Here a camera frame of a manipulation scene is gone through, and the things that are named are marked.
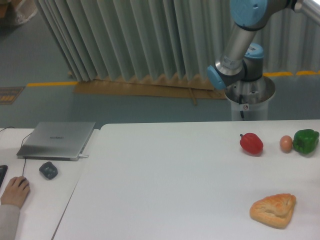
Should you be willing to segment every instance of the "green bell pepper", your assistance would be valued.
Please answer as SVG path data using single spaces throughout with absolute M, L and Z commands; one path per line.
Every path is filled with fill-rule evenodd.
M 293 148 L 302 154 L 309 154 L 316 149 L 319 142 L 319 132 L 312 129 L 299 130 L 293 138 Z

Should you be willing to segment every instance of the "laptop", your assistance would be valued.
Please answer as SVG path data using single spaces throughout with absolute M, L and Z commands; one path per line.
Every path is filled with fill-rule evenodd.
M 39 122 L 18 153 L 19 158 L 73 160 L 94 130 L 95 122 Z

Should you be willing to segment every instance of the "sleeve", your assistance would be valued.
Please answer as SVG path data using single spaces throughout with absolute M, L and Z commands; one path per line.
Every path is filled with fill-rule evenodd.
M 0 239 L 15 240 L 20 208 L 15 205 L 0 205 Z

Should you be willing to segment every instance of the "laptop logo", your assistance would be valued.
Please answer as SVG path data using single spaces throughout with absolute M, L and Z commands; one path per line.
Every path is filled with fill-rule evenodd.
M 50 139 L 64 139 L 64 136 L 51 136 Z

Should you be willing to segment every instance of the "red bell pepper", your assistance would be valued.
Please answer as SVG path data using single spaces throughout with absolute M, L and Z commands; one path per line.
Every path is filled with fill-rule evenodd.
M 240 145 L 248 153 L 257 155 L 263 151 L 264 144 L 256 134 L 246 133 L 245 135 L 240 134 L 240 136 Z

